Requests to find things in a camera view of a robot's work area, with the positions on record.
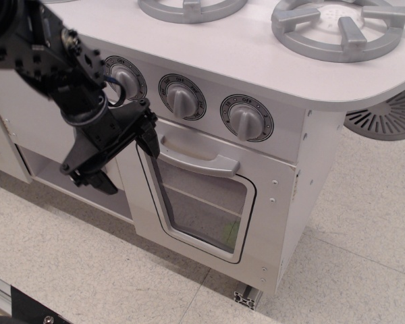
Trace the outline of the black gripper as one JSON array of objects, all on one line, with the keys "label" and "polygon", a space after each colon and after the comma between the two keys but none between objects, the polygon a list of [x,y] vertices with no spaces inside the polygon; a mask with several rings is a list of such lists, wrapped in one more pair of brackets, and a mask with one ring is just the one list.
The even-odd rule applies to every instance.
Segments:
[{"label": "black gripper", "polygon": [[117,194],[117,187],[103,168],[130,143],[155,159],[160,154],[155,131],[155,113],[148,99],[140,99],[115,109],[106,109],[100,119],[76,128],[74,146],[60,167],[77,187],[92,186],[107,194]]}]

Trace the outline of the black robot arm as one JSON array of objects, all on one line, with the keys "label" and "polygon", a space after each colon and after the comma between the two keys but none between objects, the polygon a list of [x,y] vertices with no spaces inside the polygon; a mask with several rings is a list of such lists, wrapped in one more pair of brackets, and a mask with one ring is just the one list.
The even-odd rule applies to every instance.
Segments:
[{"label": "black robot arm", "polygon": [[40,1],[0,1],[0,69],[14,70],[30,87],[53,100],[76,131],[60,171],[77,186],[117,192],[103,168],[130,143],[158,157],[157,116],[146,98],[110,103],[111,78],[97,49]]}]

